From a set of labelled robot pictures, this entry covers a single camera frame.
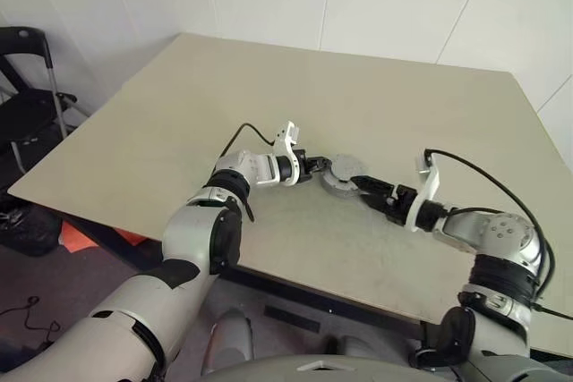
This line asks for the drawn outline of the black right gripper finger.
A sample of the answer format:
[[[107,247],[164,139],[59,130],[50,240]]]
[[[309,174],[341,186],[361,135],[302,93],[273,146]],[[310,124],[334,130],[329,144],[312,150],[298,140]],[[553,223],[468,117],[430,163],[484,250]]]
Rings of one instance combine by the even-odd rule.
[[[372,195],[391,195],[395,186],[369,175],[356,175],[351,178],[351,182],[361,193]]]
[[[395,200],[393,197],[385,194],[362,193],[360,199],[369,208],[389,215],[393,212]]]

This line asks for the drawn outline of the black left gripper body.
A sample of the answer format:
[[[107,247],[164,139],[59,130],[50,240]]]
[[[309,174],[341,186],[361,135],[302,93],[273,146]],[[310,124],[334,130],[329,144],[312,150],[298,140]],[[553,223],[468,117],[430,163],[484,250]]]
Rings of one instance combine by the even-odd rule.
[[[305,149],[296,149],[295,156],[299,165],[299,176],[298,183],[305,183],[312,179],[312,170],[314,166],[314,161],[312,157],[306,156]]]

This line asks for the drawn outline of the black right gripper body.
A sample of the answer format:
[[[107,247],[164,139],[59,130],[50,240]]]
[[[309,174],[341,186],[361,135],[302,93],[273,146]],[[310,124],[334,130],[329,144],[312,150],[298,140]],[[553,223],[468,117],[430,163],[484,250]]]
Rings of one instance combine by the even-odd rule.
[[[385,199],[386,218],[395,225],[405,225],[417,195],[416,189],[399,184],[393,194]]]

